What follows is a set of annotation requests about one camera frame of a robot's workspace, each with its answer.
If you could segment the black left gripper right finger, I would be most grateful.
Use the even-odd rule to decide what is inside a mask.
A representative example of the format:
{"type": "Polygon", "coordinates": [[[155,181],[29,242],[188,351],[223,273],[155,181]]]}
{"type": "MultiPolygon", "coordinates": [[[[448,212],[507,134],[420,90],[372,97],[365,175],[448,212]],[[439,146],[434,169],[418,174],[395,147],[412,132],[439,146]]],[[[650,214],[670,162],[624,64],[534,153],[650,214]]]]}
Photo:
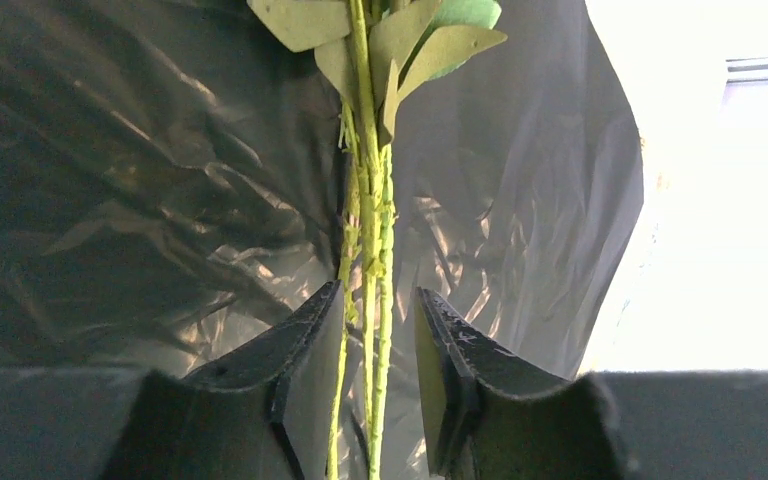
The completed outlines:
{"type": "Polygon", "coordinates": [[[430,473],[447,479],[768,479],[768,371],[567,380],[415,291],[430,473]]]}

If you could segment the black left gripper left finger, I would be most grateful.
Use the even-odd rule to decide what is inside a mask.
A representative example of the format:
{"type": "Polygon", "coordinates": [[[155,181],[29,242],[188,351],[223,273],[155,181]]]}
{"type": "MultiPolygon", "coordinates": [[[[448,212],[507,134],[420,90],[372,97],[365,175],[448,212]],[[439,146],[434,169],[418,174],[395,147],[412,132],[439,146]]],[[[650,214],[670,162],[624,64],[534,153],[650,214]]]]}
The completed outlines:
{"type": "Polygon", "coordinates": [[[321,479],[342,318],[342,286],[329,281],[182,378],[0,367],[0,479],[321,479]]]}

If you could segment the black wrapping paper sheet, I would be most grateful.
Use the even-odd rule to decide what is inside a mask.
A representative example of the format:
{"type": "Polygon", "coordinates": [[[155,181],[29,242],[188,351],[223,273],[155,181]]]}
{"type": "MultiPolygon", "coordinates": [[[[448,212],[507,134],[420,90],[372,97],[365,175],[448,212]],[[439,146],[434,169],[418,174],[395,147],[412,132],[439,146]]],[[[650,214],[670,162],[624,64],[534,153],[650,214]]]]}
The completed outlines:
{"type": "MultiPolygon", "coordinates": [[[[501,8],[398,112],[386,479],[428,477],[415,288],[572,377],[643,203],[586,4],[501,8]]],[[[337,274],[340,112],[242,1],[0,1],[0,365],[183,375],[285,318],[337,274]]]]}

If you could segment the peach flower bouquet black wrap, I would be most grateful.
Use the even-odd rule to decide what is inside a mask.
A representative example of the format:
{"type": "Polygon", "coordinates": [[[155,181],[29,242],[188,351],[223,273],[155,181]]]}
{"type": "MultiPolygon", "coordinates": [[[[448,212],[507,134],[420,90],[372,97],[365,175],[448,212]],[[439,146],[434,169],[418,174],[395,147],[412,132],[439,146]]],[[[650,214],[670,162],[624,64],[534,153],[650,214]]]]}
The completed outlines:
{"type": "Polygon", "coordinates": [[[393,142],[400,104],[421,85],[503,43],[496,1],[254,1],[288,50],[313,54],[342,102],[339,141],[350,155],[338,277],[346,327],[362,330],[367,473],[382,475],[394,306],[393,142]]]}

